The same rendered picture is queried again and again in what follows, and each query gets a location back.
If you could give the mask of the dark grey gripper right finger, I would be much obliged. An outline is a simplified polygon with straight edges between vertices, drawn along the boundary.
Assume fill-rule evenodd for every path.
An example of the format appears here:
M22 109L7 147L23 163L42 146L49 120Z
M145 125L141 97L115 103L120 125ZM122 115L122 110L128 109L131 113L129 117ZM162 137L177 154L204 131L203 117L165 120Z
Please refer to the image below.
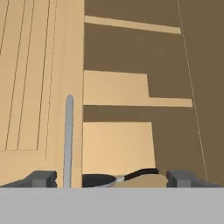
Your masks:
M221 185L197 178L190 171L168 171L167 187L221 187Z

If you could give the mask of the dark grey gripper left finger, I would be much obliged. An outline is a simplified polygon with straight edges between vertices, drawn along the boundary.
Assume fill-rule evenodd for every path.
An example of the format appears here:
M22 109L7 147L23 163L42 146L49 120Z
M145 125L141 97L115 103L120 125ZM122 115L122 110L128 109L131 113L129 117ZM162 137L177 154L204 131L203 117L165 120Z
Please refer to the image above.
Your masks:
M57 172L56 171L33 171L27 177L10 182L3 187L40 187L40 188L47 188L47 187L56 187L57 179Z

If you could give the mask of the light wood cabinet door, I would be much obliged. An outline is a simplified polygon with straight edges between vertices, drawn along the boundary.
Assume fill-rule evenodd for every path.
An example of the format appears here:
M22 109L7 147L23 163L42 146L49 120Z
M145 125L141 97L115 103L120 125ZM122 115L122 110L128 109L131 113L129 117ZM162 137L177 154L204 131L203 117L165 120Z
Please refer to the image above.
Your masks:
M81 187L84 0L0 0L0 185L34 170L63 182L73 97L71 185Z

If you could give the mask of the light wood open cabinet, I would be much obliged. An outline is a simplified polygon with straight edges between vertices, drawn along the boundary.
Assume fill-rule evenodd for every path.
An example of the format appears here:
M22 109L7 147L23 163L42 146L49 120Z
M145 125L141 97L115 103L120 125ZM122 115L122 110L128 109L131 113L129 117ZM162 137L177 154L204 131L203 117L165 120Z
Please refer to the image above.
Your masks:
M82 170L224 186L224 0L85 0Z

